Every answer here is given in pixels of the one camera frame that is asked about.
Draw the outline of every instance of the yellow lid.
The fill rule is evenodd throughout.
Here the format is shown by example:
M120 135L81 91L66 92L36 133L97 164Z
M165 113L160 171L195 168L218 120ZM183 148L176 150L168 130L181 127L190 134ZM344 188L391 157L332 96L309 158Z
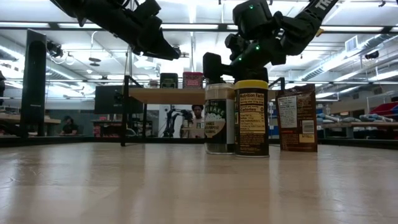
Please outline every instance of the yellow lid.
M268 90L268 83L262 80L241 80L235 83L235 90L242 88L262 88Z

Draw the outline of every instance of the person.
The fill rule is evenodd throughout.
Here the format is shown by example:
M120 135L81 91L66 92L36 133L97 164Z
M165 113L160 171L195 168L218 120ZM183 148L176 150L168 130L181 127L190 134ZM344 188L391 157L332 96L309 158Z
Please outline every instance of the person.
M204 127L204 118L201 115L204 107L203 105L192 105L193 111L193 124L192 130L186 130L183 132L183 138L204 138L205 137L205 127Z
M73 119L70 116L66 116L63 119L66 124L63 126L60 133L61 136L74 136L77 135L78 126L75 125Z

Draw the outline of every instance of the white label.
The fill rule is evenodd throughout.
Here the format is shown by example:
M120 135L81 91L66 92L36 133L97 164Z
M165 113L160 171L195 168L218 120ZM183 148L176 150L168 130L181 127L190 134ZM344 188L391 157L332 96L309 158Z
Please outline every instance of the white label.
M303 124L303 134L313 134L314 125L312 120L302 121Z
M297 128L297 96L278 99L281 128Z
M331 3L331 0L320 0L315 7L320 8L322 10L326 10L326 8L329 6Z

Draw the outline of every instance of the computer screen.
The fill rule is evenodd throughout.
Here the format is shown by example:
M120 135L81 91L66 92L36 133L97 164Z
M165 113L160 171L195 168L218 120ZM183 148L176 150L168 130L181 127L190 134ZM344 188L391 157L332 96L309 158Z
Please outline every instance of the computer screen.
M122 88L123 86L97 86L95 88L95 106L96 114L121 114L123 113L122 104ZM138 86L130 86L130 88L140 88ZM130 107L128 113L142 113L143 103L137 99L130 97Z

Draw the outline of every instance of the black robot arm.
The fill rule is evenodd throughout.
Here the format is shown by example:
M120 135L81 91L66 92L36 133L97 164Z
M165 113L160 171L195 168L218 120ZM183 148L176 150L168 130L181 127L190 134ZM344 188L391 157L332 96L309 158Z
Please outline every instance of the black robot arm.
M167 60L179 58L163 37L162 20L156 16L160 6L155 0L146 0L134 11L126 9L124 0L51 1L68 16L77 18L81 27L90 20L127 42L137 55L143 53Z
M322 20L338 0L313 0L294 18L281 12L271 15L266 0L249 0L233 10L237 34L225 41L231 49L230 65L221 64L221 57L206 53L203 56L203 75L210 83L218 83L220 76L231 75L235 81L260 79L268 81L269 62L286 63L287 55L299 55L316 36Z

